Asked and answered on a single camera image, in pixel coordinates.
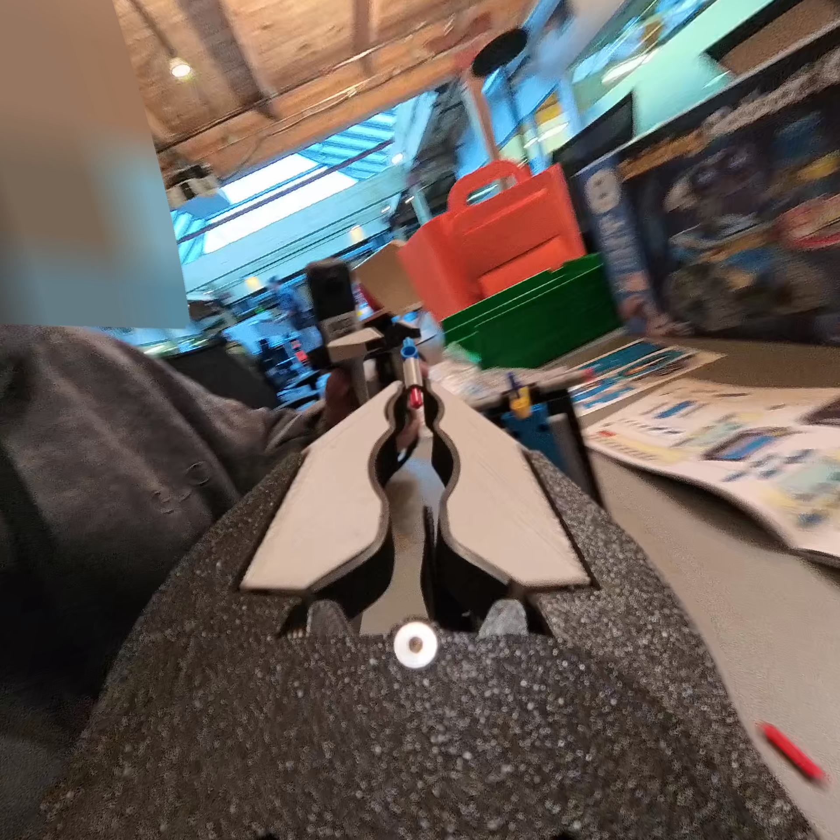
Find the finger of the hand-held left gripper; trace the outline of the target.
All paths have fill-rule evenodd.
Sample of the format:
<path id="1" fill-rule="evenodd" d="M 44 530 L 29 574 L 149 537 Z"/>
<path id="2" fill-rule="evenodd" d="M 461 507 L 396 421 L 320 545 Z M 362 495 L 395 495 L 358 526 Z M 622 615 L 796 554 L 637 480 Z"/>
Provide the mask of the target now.
<path id="1" fill-rule="evenodd" d="M 377 329 L 358 329 L 326 344 L 329 361 L 331 363 L 350 363 L 364 360 L 371 352 L 384 347 L 384 336 Z"/>

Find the grey desk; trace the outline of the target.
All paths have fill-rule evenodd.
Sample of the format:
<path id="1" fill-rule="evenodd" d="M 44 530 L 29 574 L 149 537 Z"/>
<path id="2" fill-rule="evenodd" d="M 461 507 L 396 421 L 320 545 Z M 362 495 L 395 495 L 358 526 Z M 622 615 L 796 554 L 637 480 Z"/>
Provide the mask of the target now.
<path id="1" fill-rule="evenodd" d="M 552 630 L 633 670 L 690 724 L 717 769 L 771 781 L 816 838 L 839 838 L 838 570 L 796 558 L 728 504 L 594 455 L 606 508 L 540 455 L 601 590 L 549 608 Z M 760 735 L 782 730 L 826 773 L 813 784 Z"/>

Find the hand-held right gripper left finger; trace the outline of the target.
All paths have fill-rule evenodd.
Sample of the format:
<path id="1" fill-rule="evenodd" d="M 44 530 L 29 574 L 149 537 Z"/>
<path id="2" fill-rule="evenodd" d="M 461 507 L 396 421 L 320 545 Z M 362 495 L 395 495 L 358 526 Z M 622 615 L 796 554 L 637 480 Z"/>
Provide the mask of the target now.
<path id="1" fill-rule="evenodd" d="M 391 383 L 308 447 L 242 592 L 331 600 L 352 621 L 382 596 L 394 566 L 384 487 L 404 408 L 403 384 Z"/>

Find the wooden folding stand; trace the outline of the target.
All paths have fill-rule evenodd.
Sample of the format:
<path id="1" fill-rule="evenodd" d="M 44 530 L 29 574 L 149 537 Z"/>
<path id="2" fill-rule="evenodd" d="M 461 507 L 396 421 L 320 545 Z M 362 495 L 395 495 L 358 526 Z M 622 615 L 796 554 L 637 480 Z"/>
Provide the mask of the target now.
<path id="1" fill-rule="evenodd" d="M 401 317 L 423 305 L 400 259 L 404 245 L 402 240 L 393 240 L 353 270 L 356 285 L 373 312 Z"/>

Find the dark blue toy kit box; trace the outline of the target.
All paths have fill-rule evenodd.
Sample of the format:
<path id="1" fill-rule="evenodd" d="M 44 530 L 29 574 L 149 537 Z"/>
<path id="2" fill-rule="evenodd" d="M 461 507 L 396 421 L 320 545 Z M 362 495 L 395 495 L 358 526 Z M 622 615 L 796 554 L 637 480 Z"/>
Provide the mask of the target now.
<path id="1" fill-rule="evenodd" d="M 838 345 L 838 26 L 573 184 L 628 333 Z"/>

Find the small pin connector assembly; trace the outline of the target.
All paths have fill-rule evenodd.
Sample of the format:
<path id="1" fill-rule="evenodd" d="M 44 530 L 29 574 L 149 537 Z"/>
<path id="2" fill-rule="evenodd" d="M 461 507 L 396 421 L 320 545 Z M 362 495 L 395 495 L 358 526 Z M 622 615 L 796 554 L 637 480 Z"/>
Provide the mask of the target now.
<path id="1" fill-rule="evenodd" d="M 419 359 L 404 360 L 401 356 L 401 351 L 400 357 L 402 364 L 402 381 L 406 390 L 408 405 L 414 411 L 419 411 L 424 406 L 425 373 L 423 360 L 421 359 L 421 356 Z"/>

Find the grey blue block model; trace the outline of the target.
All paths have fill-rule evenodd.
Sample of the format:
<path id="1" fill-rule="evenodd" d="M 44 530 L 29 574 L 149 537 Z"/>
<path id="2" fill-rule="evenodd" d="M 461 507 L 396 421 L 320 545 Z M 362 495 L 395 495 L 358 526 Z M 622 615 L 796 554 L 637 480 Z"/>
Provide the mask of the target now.
<path id="1" fill-rule="evenodd" d="M 473 409 L 515 438 L 520 446 L 540 453 L 570 478 L 600 507 L 602 490 L 585 445 L 581 423 L 570 396 L 585 375 L 573 370 L 554 372 L 541 382 L 520 382 L 519 396 L 473 403 Z"/>

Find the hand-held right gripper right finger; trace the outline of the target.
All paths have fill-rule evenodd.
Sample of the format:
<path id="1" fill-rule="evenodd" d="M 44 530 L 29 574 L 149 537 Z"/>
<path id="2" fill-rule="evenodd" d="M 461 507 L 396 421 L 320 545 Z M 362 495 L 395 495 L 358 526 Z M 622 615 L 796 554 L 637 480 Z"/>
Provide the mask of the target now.
<path id="1" fill-rule="evenodd" d="M 592 570 L 524 447 L 440 385 L 427 388 L 430 461 L 443 492 L 436 524 L 426 514 L 422 593 L 429 617 L 453 631 L 477 630 L 499 602 L 513 601 L 524 626 L 539 595 L 592 588 Z"/>

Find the red pin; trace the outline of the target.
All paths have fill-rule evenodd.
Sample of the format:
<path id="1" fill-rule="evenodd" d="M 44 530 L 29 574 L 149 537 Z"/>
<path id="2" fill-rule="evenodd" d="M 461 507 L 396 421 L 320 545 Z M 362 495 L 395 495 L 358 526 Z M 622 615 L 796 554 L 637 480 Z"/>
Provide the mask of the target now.
<path id="1" fill-rule="evenodd" d="M 825 771 L 782 730 L 766 721 L 757 721 L 756 729 L 762 738 L 804 779 L 813 784 L 826 782 Z"/>

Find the orange felt bag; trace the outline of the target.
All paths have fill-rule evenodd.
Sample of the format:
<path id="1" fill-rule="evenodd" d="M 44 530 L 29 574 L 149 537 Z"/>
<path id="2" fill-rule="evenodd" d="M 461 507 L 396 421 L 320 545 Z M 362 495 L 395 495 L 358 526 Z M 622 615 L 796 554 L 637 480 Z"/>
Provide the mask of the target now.
<path id="1" fill-rule="evenodd" d="M 532 175 L 509 160 L 452 185 L 444 213 L 423 224 L 398 258 L 438 323 L 586 253 L 562 169 Z"/>

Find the open instruction booklet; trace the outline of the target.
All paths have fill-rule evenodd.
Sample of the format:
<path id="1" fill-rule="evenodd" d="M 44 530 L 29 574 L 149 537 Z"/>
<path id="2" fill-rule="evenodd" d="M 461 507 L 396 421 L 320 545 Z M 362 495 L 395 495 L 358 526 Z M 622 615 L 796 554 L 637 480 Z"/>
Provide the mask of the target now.
<path id="1" fill-rule="evenodd" d="M 590 449 L 706 490 L 809 560 L 839 564 L 839 391 L 684 378 L 584 431 Z"/>

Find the blue grey sticker sheet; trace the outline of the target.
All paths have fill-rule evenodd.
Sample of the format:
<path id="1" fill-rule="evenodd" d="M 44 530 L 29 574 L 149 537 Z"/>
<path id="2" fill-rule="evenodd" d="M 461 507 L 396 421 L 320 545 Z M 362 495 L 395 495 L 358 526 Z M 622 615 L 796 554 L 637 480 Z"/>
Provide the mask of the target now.
<path id="1" fill-rule="evenodd" d="M 584 374 L 584 381 L 570 388 L 574 412 L 583 417 L 623 403 L 724 356 L 652 340 L 626 343 L 575 367 Z"/>

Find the black mesh chair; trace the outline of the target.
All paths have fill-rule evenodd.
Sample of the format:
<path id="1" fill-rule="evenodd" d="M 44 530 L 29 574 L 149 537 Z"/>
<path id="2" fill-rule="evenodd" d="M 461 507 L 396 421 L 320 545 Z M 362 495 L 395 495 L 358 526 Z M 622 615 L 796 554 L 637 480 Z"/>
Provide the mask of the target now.
<path id="1" fill-rule="evenodd" d="M 554 151 L 552 163 L 558 165 L 570 179 L 593 162 L 631 142 L 635 132 L 634 95 L 629 92 Z"/>

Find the black pole with round top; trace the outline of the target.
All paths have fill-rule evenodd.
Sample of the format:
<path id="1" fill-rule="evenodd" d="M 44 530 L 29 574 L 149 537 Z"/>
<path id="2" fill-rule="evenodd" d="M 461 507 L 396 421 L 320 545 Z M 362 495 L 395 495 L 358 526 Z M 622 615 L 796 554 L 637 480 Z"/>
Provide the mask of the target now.
<path id="1" fill-rule="evenodd" d="M 471 63 L 472 75 L 477 79 L 486 80 L 495 74 L 500 77 L 503 96 L 509 107 L 514 129 L 520 141 L 521 162 L 526 166 L 530 166 L 525 150 L 527 139 L 522 127 L 522 117 L 511 84 L 511 73 L 508 66 L 525 50 L 528 37 L 528 32 L 524 27 L 510 28 L 483 46 Z"/>

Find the person's left hand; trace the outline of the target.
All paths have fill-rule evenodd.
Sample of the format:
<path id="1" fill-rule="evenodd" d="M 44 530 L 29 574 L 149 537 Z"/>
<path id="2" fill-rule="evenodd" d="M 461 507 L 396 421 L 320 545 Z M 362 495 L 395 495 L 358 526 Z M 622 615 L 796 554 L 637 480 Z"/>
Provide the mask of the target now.
<path id="1" fill-rule="evenodd" d="M 324 386 L 323 398 L 322 418 L 328 430 L 340 424 L 359 408 L 353 376 L 347 368 L 337 367 L 331 371 Z"/>

